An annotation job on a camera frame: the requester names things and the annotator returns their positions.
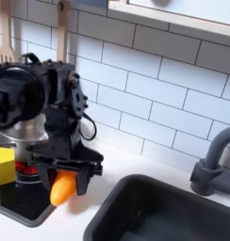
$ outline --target cable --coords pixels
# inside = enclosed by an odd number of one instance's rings
[[[96,138],[96,135],[97,135],[97,128],[96,128],[96,124],[94,122],[94,120],[88,116],[86,113],[83,114],[83,117],[88,120],[89,122],[91,122],[93,124],[93,127],[94,127],[94,134],[91,136],[91,137],[85,137],[83,135],[83,133],[81,132],[81,129],[79,128],[79,134],[84,138],[86,139],[87,141],[91,141],[91,140],[94,140]]]

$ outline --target yellow block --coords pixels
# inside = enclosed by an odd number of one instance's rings
[[[14,151],[0,148],[0,185],[15,182]]]

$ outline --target black sink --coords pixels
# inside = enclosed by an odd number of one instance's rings
[[[84,241],[230,241],[230,208],[156,179],[116,185]]]

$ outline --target white countertop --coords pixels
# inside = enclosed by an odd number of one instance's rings
[[[30,229],[0,215],[2,241],[82,241],[83,233],[115,184],[130,174],[145,174],[162,182],[190,190],[190,174],[139,155],[128,153],[102,142],[95,142],[96,150],[104,156],[104,174],[90,181],[86,196],[72,197],[59,206],[38,228]],[[210,200],[230,207],[230,196],[214,194]]]

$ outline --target gray faucet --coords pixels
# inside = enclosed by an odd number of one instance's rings
[[[230,171],[223,169],[220,159],[230,143],[230,127],[221,131],[212,141],[205,159],[195,164],[191,174],[191,189],[202,196],[210,196],[214,190],[230,194]]]

